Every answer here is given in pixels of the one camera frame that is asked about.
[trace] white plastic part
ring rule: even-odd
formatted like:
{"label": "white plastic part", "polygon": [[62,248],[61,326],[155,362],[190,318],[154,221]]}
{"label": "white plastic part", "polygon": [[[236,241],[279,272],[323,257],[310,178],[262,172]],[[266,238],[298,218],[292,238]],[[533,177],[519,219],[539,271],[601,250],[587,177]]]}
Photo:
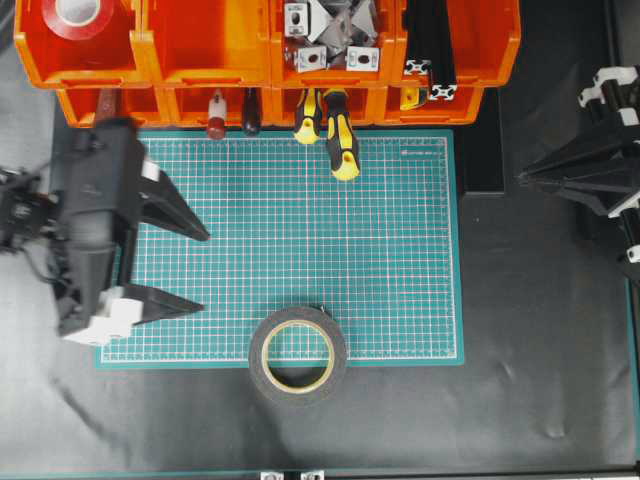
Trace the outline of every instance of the white plastic part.
{"label": "white plastic part", "polygon": [[300,480],[324,480],[324,470],[313,470],[300,474]]}
{"label": "white plastic part", "polygon": [[628,208],[640,208],[640,190],[629,195],[627,198],[618,203],[608,213],[609,218],[618,218],[623,210]]}
{"label": "white plastic part", "polygon": [[347,71],[377,72],[380,68],[380,49],[367,47],[347,48]]}
{"label": "white plastic part", "polygon": [[620,110],[618,110],[618,113],[620,113],[620,116],[622,117],[622,123],[625,127],[632,127],[640,123],[638,121],[638,112],[636,112],[635,108],[621,108]]}
{"label": "white plastic part", "polygon": [[144,157],[144,162],[142,163],[142,176],[148,178],[149,180],[153,180],[157,182],[160,180],[160,167],[157,163],[154,163],[151,160],[151,157],[148,155]]}
{"label": "white plastic part", "polygon": [[331,20],[333,20],[333,17],[322,5],[320,5],[319,0],[309,0],[309,9],[309,15],[311,16],[311,28],[309,30],[307,40],[313,43],[318,39],[322,32],[327,29]]}
{"label": "white plastic part", "polygon": [[600,103],[605,103],[604,97],[602,96],[602,90],[600,88],[585,88],[578,97],[578,102],[580,103],[580,107],[582,108],[586,107],[587,103],[589,103],[591,100],[600,100]]}
{"label": "white plastic part", "polygon": [[609,80],[616,80],[619,85],[629,85],[638,78],[636,67],[608,67],[601,68],[593,79],[596,88],[600,89],[602,84]]}
{"label": "white plastic part", "polygon": [[101,0],[56,0],[56,14],[70,27],[84,27],[100,13]]}
{"label": "white plastic part", "polygon": [[629,263],[640,263],[640,245],[634,245],[627,250]]}
{"label": "white plastic part", "polygon": [[222,118],[224,121],[227,120],[227,101],[222,96],[222,90],[219,88],[211,97],[209,101],[209,119],[212,118]]}
{"label": "white plastic part", "polygon": [[309,35],[309,5],[306,3],[284,4],[284,36],[304,37]]}
{"label": "white plastic part", "polygon": [[133,325],[142,320],[143,303],[122,298],[122,287],[113,287],[100,294],[98,311],[89,326],[64,337],[84,345],[104,346],[114,338],[131,336]]}
{"label": "white plastic part", "polygon": [[293,54],[293,63],[299,73],[324,70],[327,68],[327,47],[298,48]]}
{"label": "white plastic part", "polygon": [[378,37],[378,32],[373,24],[375,8],[372,0],[362,0],[351,16],[351,24],[358,27],[371,38]]}

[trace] cutting mat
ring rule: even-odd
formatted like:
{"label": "cutting mat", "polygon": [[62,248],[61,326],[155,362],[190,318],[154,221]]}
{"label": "cutting mat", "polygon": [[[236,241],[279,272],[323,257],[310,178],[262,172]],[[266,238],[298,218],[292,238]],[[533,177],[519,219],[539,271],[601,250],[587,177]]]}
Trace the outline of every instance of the cutting mat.
{"label": "cutting mat", "polygon": [[[363,174],[343,183],[323,142],[303,146],[290,132],[143,133],[211,240],[142,225],[134,282],[206,309],[136,327],[98,350],[98,367],[246,366],[260,321],[293,305],[328,310],[351,365],[462,363],[452,133],[358,137]],[[273,342],[272,358],[313,365],[322,347],[299,328]]]}

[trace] tool handle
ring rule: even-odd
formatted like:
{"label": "tool handle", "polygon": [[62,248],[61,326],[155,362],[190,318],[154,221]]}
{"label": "tool handle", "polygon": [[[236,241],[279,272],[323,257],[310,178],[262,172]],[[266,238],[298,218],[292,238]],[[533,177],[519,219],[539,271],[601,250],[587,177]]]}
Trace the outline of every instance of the tool handle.
{"label": "tool handle", "polygon": [[296,124],[293,136],[303,145],[314,144],[320,138],[321,123],[320,90],[315,88],[303,90],[296,107]]}
{"label": "tool handle", "polygon": [[257,88],[245,88],[242,105],[242,130],[247,137],[255,137],[262,128]]}
{"label": "tool handle", "polygon": [[332,88],[324,93],[324,99],[329,107],[327,150],[331,157],[331,172],[338,180],[353,180],[360,175],[360,159],[358,139],[347,109],[347,92]]}

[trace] storage bin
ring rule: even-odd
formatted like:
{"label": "storage bin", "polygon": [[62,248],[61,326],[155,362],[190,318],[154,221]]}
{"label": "storage bin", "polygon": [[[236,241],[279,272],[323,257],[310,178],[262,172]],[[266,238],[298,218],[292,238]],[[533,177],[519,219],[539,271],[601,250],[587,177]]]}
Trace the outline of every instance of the storage bin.
{"label": "storage bin", "polygon": [[[273,116],[275,125],[293,127],[295,124],[295,112],[304,89],[300,88],[274,88]],[[366,88],[347,88],[349,114],[354,126],[373,125],[376,119],[377,108],[382,101],[380,90]],[[322,102],[323,125],[326,125],[327,104]]]}
{"label": "storage bin", "polygon": [[[71,127],[92,127],[100,90],[58,90],[58,100]],[[163,127],[171,123],[164,92],[157,88],[122,90],[119,114],[132,117],[140,127]]]}
{"label": "storage bin", "polygon": [[[408,0],[396,0],[396,46],[390,85],[427,85],[425,75],[405,75]],[[499,87],[509,81],[521,40],[519,0],[448,0],[459,85]]]}
{"label": "storage bin", "polygon": [[395,46],[395,0],[376,0],[380,69],[377,72],[347,72],[344,68],[298,73],[285,60],[285,47],[295,45],[284,36],[284,0],[271,0],[271,78],[276,88],[381,87],[391,78]]}
{"label": "storage bin", "polygon": [[[171,115],[171,123],[178,127],[205,128],[209,121],[209,101],[218,87],[185,87],[166,89],[165,94]],[[242,125],[244,88],[221,88],[227,102],[227,121],[230,127]],[[259,92],[262,125],[273,125],[271,113],[271,90],[262,88]]]}
{"label": "storage bin", "polygon": [[269,2],[143,0],[134,48],[156,86],[269,86]]}
{"label": "storage bin", "polygon": [[414,110],[400,110],[400,89],[382,89],[384,101],[378,109],[376,124],[391,125],[465,125],[475,122],[484,94],[482,87],[460,87],[453,101],[428,101]]}
{"label": "storage bin", "polygon": [[14,41],[31,83],[55,89],[150,86],[131,46],[141,10],[141,0],[119,2],[104,31],[72,41],[46,25],[42,0],[17,0]]}

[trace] metal bracket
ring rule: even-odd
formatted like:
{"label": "metal bracket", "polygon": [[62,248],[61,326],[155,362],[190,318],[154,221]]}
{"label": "metal bracket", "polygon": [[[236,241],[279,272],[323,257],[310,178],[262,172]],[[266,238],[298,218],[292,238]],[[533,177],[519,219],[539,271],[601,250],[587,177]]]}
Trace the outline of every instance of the metal bracket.
{"label": "metal bracket", "polygon": [[299,73],[327,68],[327,47],[298,48],[293,53],[293,63]]}
{"label": "metal bracket", "polygon": [[284,472],[260,472],[260,480],[284,480]]}
{"label": "metal bracket", "polygon": [[285,3],[285,37],[304,37],[309,35],[309,5],[307,3]]}
{"label": "metal bracket", "polygon": [[374,26],[376,7],[372,0],[362,0],[351,16],[351,23],[371,38],[377,38],[378,32]]}
{"label": "metal bracket", "polygon": [[311,472],[301,473],[300,480],[324,480],[324,470],[313,470]]}
{"label": "metal bracket", "polygon": [[322,32],[324,32],[333,17],[325,8],[320,4],[319,0],[309,0],[309,8],[311,15],[311,29],[307,40],[311,43],[315,42]]}
{"label": "metal bracket", "polygon": [[380,49],[367,47],[347,48],[348,72],[377,72],[380,68]]}

